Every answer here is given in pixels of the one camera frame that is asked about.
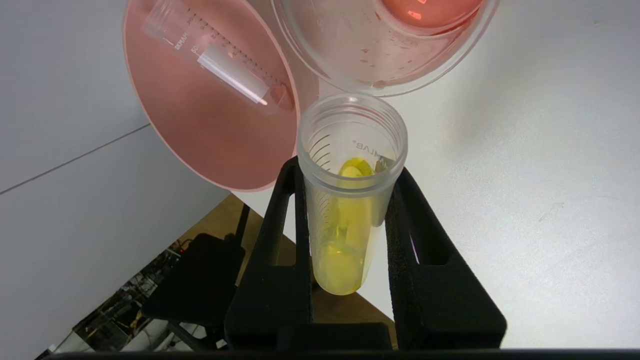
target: white table surface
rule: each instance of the white table surface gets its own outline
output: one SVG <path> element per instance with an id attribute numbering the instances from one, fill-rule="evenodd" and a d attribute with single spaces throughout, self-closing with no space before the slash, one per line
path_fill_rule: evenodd
<path id="1" fill-rule="evenodd" d="M 388 99 L 406 167 L 507 318 L 503 347 L 640 346 L 639 14 L 503 0 L 455 69 Z M 236 195 L 264 215 L 271 190 Z M 393 317 L 380 233 L 358 292 Z"/>

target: clear plastic container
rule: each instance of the clear plastic container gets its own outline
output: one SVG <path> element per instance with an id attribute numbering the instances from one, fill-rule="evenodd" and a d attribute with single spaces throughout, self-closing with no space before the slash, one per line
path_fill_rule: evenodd
<path id="1" fill-rule="evenodd" d="M 287 87 L 229 42 L 198 13 L 179 0 L 158 0 L 145 32 L 172 46 L 188 60 L 214 74 L 227 87 L 264 113 L 291 111 Z"/>
<path id="2" fill-rule="evenodd" d="M 365 281 L 406 154 L 402 118 L 377 98 L 335 95 L 303 115 L 298 159 L 314 275 L 326 291 L 347 295 Z"/>
<path id="3" fill-rule="evenodd" d="M 271 0 L 280 29 L 318 76 L 392 96 L 437 80 L 473 48 L 499 0 Z"/>

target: pink lid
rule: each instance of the pink lid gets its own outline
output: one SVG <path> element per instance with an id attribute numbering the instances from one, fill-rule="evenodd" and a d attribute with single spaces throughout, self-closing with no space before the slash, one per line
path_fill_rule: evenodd
<path id="1" fill-rule="evenodd" d="M 160 137 L 191 170 L 229 190 L 267 188 L 295 153 L 300 102 L 308 106 L 317 97 L 317 78 L 292 73 L 294 67 L 284 60 L 272 32 L 245 0 L 183 2 L 281 79 L 295 109 L 265 115 L 203 73 L 196 62 L 184 61 L 150 38 L 143 25 L 154 0 L 130 1 L 123 26 L 125 58 L 140 103 Z M 303 69 L 296 64 L 295 72 Z M 296 77 L 302 79 L 301 88 L 293 81 Z"/>

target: yellow object in tube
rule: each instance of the yellow object in tube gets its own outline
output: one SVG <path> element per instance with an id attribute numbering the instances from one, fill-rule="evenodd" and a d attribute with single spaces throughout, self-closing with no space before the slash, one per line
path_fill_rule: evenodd
<path id="1" fill-rule="evenodd" d="M 340 172 L 344 177 L 372 176 L 362 158 L 347 160 Z M 372 230 L 375 204 L 370 197 L 331 197 L 321 228 L 316 280 L 336 295 L 353 293 L 362 285 L 365 256 Z"/>

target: red liquid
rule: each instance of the red liquid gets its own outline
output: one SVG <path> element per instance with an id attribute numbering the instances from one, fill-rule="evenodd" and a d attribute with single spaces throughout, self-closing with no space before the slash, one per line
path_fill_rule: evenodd
<path id="1" fill-rule="evenodd" d="M 397 19 L 434 34 L 453 29 L 469 19 L 482 0 L 382 0 Z"/>

